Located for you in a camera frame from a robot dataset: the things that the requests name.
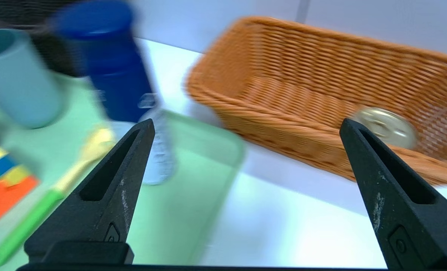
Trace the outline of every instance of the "white wall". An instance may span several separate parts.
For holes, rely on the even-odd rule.
[[[264,15],[447,53],[447,0],[130,0],[136,36],[204,52],[239,17]]]
[[[311,0],[305,22],[447,53],[447,0]]]
[[[302,0],[302,9],[307,2]],[[305,19],[301,0],[131,0],[139,23],[136,36],[204,52],[239,17],[263,15]]]

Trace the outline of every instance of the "plastic water bottle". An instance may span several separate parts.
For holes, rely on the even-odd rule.
[[[119,0],[68,5],[53,17],[56,33],[77,51],[76,63],[97,89],[106,114],[117,122],[152,118],[155,139],[143,182],[159,184],[173,174],[175,158],[166,121],[146,75],[131,25],[133,15]]]

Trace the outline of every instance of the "blue block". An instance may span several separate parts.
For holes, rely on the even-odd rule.
[[[0,176],[2,176],[15,166],[16,164],[11,161],[11,159],[7,155],[3,156],[2,158],[0,158]]]

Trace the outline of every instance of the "dark fabric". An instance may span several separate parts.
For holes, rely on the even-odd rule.
[[[0,0],[0,28],[29,33],[49,69],[78,76],[72,55],[63,41],[51,33],[48,18],[61,7],[79,0]]]

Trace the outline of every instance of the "green mat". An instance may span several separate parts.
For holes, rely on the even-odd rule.
[[[64,75],[55,75],[55,80],[61,86],[67,103],[65,111],[48,127],[27,130],[0,111],[0,145],[41,181],[0,219],[0,242],[77,160],[80,147],[94,127],[105,122],[87,82]],[[0,270],[13,271],[25,263],[27,256],[20,249]]]
[[[85,81],[61,75],[56,75],[56,80],[70,106],[52,125],[25,130],[0,112],[1,146],[41,180],[0,220],[0,242],[77,159],[93,127],[105,121]],[[163,185],[141,188],[127,240],[135,264],[196,264],[244,158],[239,136],[175,113],[166,114],[177,171]],[[26,263],[21,248],[0,270],[13,271]]]

